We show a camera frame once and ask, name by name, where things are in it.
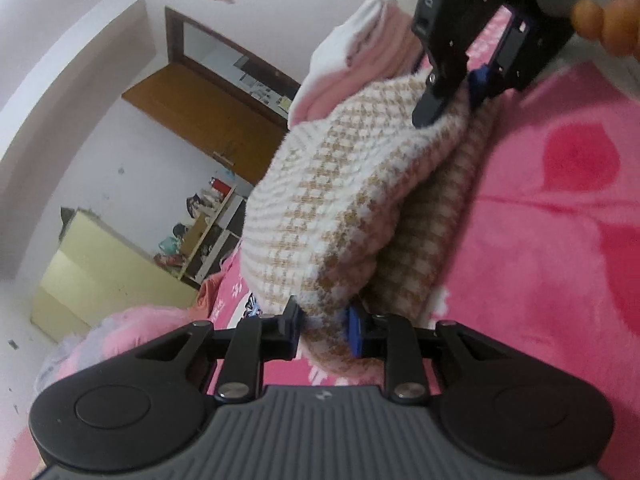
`round black button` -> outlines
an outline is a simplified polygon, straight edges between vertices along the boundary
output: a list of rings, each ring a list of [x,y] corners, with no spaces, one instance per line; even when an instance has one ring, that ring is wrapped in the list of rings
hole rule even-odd
[[[544,430],[560,424],[569,406],[554,389],[537,384],[514,386],[494,400],[496,411],[525,430]]]
[[[136,423],[151,407],[148,395],[131,386],[100,386],[76,403],[76,415],[89,426],[115,430]]]

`door frame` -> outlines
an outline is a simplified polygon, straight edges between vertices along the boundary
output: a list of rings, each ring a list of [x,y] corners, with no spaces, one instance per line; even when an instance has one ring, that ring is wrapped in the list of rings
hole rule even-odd
[[[237,50],[243,56],[247,56],[253,62],[260,64],[265,69],[273,73],[274,77],[288,84],[296,85],[299,87],[300,84],[297,81],[295,81],[293,78],[290,78],[284,72],[282,72],[281,70],[278,70],[276,67],[274,67],[273,65],[270,65],[265,60],[256,56],[252,52],[249,52],[247,49],[241,47],[237,43],[234,43],[230,39],[225,38],[224,36],[215,32],[214,30],[211,30],[209,27],[206,27],[205,25],[197,22],[196,20],[193,20],[189,16],[185,16],[184,14],[181,14],[177,10],[173,10],[169,7],[165,7],[164,17],[166,20],[166,47],[167,47],[169,62],[180,63],[188,67],[190,70],[193,70],[203,78],[207,79],[208,81],[211,81],[213,84],[223,89],[229,95],[243,102],[249,108],[252,108],[255,112],[262,115],[265,119],[268,119],[269,121],[276,124],[277,126],[283,127],[285,131],[287,130],[287,120],[283,116],[277,114],[275,111],[271,110],[268,106],[263,105],[260,101],[251,97],[247,92],[244,92],[242,89],[238,88],[233,83],[230,83],[229,81],[219,76],[212,70],[201,65],[200,63],[191,59],[190,57],[187,57],[184,55],[184,24],[189,23],[193,27],[201,30],[202,32],[208,34],[209,36],[212,36],[216,40],[219,40],[222,43],[225,43],[231,48]]]

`human hand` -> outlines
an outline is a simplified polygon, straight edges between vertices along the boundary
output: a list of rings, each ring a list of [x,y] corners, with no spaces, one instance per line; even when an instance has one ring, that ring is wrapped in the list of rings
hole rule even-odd
[[[611,0],[604,9],[593,0],[579,0],[571,18],[579,36],[600,41],[613,56],[640,60],[640,0]]]

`metal screw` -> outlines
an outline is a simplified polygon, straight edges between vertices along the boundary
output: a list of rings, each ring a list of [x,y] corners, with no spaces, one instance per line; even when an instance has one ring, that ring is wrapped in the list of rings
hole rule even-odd
[[[218,395],[223,399],[242,399],[249,393],[249,387],[244,383],[225,383],[218,388]]]
[[[418,383],[398,384],[394,389],[396,396],[400,399],[418,399],[426,393],[427,389]]]

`blue gripper pad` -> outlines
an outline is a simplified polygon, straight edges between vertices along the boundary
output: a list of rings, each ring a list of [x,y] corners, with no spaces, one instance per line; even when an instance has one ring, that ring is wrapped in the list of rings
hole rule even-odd
[[[469,83],[469,101],[471,109],[478,108],[482,101],[486,98],[486,86],[489,81],[489,67],[484,64],[480,68],[476,68],[469,72],[466,76]]]
[[[360,319],[351,305],[348,306],[346,329],[351,355],[354,357],[362,357],[362,333],[360,331]]]

